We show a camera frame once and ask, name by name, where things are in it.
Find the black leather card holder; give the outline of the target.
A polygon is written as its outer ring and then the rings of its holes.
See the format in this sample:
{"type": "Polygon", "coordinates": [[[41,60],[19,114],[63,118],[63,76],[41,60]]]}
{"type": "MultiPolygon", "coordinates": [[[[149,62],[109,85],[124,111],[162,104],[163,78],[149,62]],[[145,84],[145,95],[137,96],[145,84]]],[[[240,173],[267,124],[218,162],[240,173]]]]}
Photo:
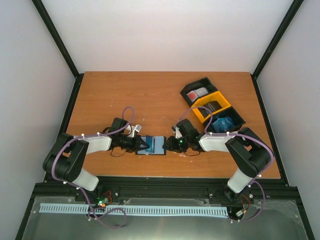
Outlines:
{"type": "Polygon", "coordinates": [[[136,155],[146,156],[165,156],[167,151],[164,149],[164,144],[167,138],[165,136],[141,136],[141,139],[148,144],[148,148],[137,151],[136,155]]]}

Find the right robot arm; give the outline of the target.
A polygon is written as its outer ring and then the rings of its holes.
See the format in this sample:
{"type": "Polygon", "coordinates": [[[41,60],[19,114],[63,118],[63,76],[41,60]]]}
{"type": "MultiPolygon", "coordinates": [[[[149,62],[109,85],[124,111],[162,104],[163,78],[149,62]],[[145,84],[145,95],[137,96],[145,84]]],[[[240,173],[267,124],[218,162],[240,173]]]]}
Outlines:
{"type": "Polygon", "coordinates": [[[173,132],[163,145],[167,151],[185,153],[192,149],[198,153],[229,153],[237,170],[227,187],[235,194],[249,186],[275,158],[273,151],[248,127],[234,132],[200,133],[188,119],[183,119],[173,127],[173,132]]]}

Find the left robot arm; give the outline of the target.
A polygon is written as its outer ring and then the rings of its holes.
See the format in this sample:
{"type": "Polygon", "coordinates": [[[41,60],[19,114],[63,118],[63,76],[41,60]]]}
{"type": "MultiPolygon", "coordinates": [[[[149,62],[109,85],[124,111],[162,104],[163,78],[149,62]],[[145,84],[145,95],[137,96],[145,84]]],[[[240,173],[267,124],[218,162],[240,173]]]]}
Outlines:
{"type": "Polygon", "coordinates": [[[139,135],[141,128],[139,124],[132,126],[123,118],[116,117],[111,126],[92,135],[62,133],[49,151],[42,168],[55,180],[83,188],[92,201],[99,201],[103,198],[104,188],[98,185],[97,176],[84,169],[86,155],[114,148],[121,148],[126,153],[147,150],[150,144],[139,135]]]}

